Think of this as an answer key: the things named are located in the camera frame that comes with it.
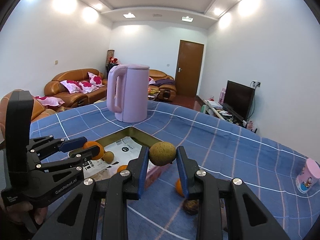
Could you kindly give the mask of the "person's left hand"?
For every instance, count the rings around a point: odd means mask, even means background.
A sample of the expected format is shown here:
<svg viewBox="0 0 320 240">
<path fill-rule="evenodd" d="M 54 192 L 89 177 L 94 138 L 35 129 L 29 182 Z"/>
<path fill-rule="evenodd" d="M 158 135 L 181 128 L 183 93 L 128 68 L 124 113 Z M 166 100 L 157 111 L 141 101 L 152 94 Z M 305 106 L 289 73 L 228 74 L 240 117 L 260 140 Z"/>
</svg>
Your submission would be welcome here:
<svg viewBox="0 0 320 240">
<path fill-rule="evenodd" d="M 34 208 L 29 202 L 20 202 L 6 207 L 1 198 L 1 225 L 5 223 L 20 226 L 30 233 L 34 233 L 42 225 L 48 212 L 47 207 Z"/>
</svg>

